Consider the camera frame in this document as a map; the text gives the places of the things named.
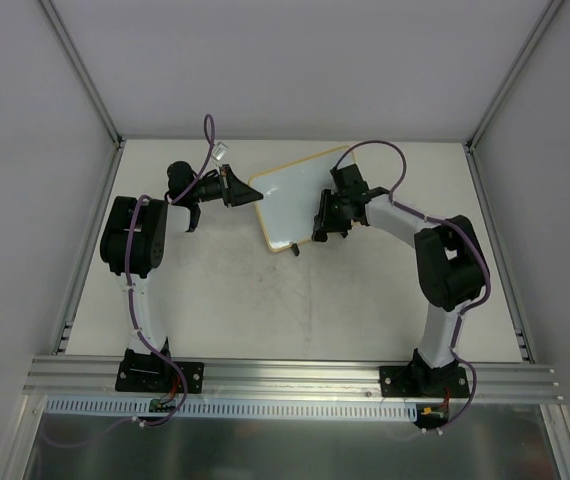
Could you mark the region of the yellow framed small whiteboard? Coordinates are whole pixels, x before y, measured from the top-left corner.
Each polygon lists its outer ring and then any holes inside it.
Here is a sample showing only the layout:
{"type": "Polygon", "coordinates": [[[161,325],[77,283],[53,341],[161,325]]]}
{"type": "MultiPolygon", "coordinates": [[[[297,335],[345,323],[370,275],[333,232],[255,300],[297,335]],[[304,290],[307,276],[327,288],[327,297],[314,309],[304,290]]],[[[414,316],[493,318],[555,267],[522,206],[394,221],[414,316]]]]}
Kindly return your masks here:
{"type": "Polygon", "coordinates": [[[347,150],[346,145],[341,145],[249,179],[249,186],[263,195],[255,207],[271,252],[278,253],[311,240],[321,193],[334,186],[330,170],[347,150]]]}

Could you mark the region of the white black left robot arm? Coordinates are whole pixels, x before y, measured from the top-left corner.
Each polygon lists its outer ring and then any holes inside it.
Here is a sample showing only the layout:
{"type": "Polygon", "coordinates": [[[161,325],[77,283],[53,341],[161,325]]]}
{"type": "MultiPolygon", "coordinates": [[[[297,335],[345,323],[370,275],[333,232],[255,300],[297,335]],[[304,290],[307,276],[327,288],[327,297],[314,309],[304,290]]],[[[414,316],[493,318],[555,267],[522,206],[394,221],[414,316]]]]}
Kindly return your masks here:
{"type": "Polygon", "coordinates": [[[166,327],[153,311],[149,295],[151,274],[163,260],[168,229],[195,231],[202,203],[220,200],[227,207],[237,207],[263,199],[228,164],[197,173],[188,163],[177,161],[168,167],[167,176],[164,199],[116,197],[100,240],[101,260],[118,279],[131,324],[115,382],[118,392],[202,391],[204,365],[171,359],[166,327]]]}

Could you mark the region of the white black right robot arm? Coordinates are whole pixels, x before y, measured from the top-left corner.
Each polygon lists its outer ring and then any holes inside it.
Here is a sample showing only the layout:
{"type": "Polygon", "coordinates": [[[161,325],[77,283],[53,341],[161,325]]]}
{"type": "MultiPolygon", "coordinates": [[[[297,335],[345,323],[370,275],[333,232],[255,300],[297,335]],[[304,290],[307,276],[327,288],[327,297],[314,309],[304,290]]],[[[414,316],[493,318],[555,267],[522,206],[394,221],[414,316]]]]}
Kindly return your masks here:
{"type": "Polygon", "coordinates": [[[490,275],[470,220],[437,219],[370,188],[354,164],[330,170],[334,187],[321,192],[312,240],[348,235],[355,223],[384,231],[414,250],[419,286],[428,302],[423,336],[409,363],[381,366],[384,397],[469,396],[455,355],[463,316],[490,293],[490,275]]]}

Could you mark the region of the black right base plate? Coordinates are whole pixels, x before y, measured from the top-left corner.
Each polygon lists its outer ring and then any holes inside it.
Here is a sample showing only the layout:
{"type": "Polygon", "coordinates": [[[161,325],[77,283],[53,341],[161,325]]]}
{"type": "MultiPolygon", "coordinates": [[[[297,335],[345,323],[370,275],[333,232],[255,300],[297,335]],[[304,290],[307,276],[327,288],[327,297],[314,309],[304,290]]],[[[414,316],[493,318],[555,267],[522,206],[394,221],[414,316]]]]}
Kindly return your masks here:
{"type": "Polygon", "coordinates": [[[449,394],[452,398],[464,399],[470,396],[466,370],[458,364],[439,369],[416,365],[381,366],[379,382],[385,398],[444,398],[449,394]]]}

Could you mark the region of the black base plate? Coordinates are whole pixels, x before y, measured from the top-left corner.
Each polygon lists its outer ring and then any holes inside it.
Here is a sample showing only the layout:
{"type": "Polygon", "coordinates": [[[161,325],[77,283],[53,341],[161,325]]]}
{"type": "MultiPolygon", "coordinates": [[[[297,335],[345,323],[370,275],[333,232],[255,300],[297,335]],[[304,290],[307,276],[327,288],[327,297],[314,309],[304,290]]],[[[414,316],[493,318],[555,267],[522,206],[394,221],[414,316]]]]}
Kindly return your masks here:
{"type": "Polygon", "coordinates": [[[449,394],[452,398],[464,399],[470,396],[466,370],[458,364],[439,369],[416,365],[381,366],[379,382],[385,398],[444,398],[449,394]]]}
{"type": "Polygon", "coordinates": [[[200,394],[204,364],[179,361],[170,366],[154,353],[125,351],[115,381],[115,390],[125,393],[200,394]]]}

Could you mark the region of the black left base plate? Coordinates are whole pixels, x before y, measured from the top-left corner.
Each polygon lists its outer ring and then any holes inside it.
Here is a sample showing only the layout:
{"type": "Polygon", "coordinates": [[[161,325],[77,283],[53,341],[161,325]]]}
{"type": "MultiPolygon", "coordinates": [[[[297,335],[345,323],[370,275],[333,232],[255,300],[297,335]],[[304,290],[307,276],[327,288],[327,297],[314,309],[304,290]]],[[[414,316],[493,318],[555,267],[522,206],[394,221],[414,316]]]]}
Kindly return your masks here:
{"type": "Polygon", "coordinates": [[[154,353],[125,351],[115,381],[115,390],[125,393],[200,394],[204,364],[179,361],[170,366],[154,353]]]}

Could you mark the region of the left aluminium frame post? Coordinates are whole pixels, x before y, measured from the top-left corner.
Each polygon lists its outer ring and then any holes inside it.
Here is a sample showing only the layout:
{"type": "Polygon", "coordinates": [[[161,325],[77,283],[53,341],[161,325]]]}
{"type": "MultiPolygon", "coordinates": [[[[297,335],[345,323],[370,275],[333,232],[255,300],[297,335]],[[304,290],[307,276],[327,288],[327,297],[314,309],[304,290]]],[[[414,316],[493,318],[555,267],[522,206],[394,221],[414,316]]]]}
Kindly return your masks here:
{"type": "Polygon", "coordinates": [[[37,4],[51,27],[110,141],[114,145],[119,146],[122,142],[122,135],[118,131],[55,2],[38,0],[37,4]]]}

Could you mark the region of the aluminium frame post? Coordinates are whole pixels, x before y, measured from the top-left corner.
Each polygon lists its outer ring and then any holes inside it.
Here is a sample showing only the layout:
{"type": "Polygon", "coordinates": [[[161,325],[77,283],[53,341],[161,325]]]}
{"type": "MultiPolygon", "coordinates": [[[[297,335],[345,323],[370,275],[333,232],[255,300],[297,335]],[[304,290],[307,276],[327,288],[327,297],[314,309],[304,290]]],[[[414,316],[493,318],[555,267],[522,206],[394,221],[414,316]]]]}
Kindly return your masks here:
{"type": "Polygon", "coordinates": [[[51,27],[110,141],[114,145],[119,146],[122,142],[122,135],[118,131],[55,2],[38,0],[37,4],[51,27]]]}
{"type": "Polygon", "coordinates": [[[529,61],[536,53],[538,46],[544,39],[552,23],[559,15],[564,4],[564,0],[550,0],[545,3],[542,12],[537,17],[525,40],[519,47],[516,56],[507,70],[507,73],[499,83],[497,90],[491,97],[491,100],[487,108],[484,110],[479,122],[468,140],[465,142],[465,146],[469,152],[473,153],[476,150],[480,141],[492,125],[495,117],[498,115],[502,105],[507,100],[510,92],[515,87],[525,68],[528,66],[529,61]]]}

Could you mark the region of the aluminium mounting rail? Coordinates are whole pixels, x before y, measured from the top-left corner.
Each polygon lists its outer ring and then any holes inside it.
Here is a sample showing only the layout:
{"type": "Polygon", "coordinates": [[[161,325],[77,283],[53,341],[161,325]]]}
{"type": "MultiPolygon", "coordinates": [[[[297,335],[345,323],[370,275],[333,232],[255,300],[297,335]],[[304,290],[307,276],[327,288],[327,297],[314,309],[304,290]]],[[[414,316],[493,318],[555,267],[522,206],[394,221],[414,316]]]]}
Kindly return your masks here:
{"type": "MultiPolygon", "coordinates": [[[[377,362],[204,359],[205,397],[275,400],[379,400],[377,362]]],[[[24,394],[109,395],[115,392],[120,359],[114,356],[36,356],[24,394]]],[[[529,363],[477,363],[476,389],[481,403],[563,404],[555,370],[529,363]]]]}

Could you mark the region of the right aluminium frame post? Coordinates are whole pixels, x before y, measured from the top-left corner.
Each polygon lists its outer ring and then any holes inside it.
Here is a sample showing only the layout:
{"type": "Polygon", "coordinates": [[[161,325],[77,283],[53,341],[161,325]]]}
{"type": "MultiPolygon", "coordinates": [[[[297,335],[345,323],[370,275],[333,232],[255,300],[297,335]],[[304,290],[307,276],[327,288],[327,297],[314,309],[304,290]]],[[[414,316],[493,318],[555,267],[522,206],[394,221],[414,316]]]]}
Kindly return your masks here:
{"type": "Polygon", "coordinates": [[[476,150],[480,141],[492,125],[495,117],[498,115],[502,105],[507,100],[510,92],[515,87],[525,68],[528,66],[529,61],[536,53],[538,46],[544,39],[552,23],[559,15],[564,4],[564,0],[550,0],[545,3],[542,12],[537,17],[525,40],[519,47],[516,56],[507,70],[507,73],[499,83],[497,90],[491,97],[491,100],[487,108],[484,110],[479,122],[468,140],[465,142],[465,146],[469,152],[473,153],[476,150]]]}

